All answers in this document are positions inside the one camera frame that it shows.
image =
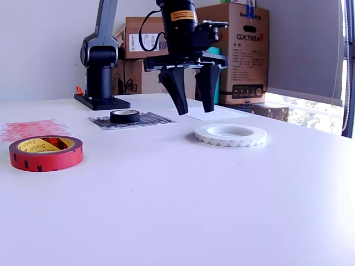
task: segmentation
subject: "tape roll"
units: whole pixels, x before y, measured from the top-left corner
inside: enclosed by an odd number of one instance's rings
[[[140,114],[134,110],[118,110],[110,113],[110,122],[113,124],[133,124],[140,120]]]
[[[9,151],[11,165],[29,172],[70,168],[84,158],[82,141],[66,136],[29,137],[12,143]]]
[[[195,131],[195,137],[206,144],[223,147],[251,147],[267,141],[267,133],[253,126],[206,125]]]

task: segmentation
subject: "black tape roll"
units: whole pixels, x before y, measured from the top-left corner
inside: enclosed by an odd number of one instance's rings
[[[118,110],[110,113],[110,122],[113,124],[133,124],[139,120],[139,112],[134,110]]]

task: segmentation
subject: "red patterned paper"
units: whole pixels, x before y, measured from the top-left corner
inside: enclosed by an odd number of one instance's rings
[[[0,124],[0,142],[13,142],[26,137],[45,135],[73,136],[73,133],[65,124],[54,119]]]

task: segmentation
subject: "yellow tape core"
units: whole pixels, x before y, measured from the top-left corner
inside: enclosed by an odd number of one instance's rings
[[[46,138],[46,139],[51,139],[51,140],[58,139],[60,141],[63,141],[68,146],[68,148],[74,145],[74,142],[70,139],[55,138],[55,137]],[[31,139],[31,140],[21,142],[17,147],[21,151],[30,152],[30,153],[56,152],[56,151],[62,151],[67,149],[67,148],[60,149],[59,147],[61,147],[61,145],[58,145],[57,147],[54,144],[51,144],[48,141],[43,140],[42,138]]]

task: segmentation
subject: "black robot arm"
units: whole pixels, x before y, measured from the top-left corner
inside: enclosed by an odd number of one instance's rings
[[[218,40],[218,29],[228,27],[228,22],[203,21],[198,24],[193,0],[156,0],[156,4],[161,8],[169,54],[146,58],[145,71],[161,71],[159,80],[172,97],[179,114],[183,115],[188,113],[184,69],[200,69],[196,84],[205,111],[213,111],[217,79],[221,70],[228,67],[228,59],[205,51]],[[139,35],[140,45],[146,50],[141,30]]]
[[[100,0],[93,34],[83,41],[80,57],[87,68],[85,95],[74,98],[93,110],[130,108],[126,101],[112,97],[112,68],[119,56],[112,36],[118,0]]]

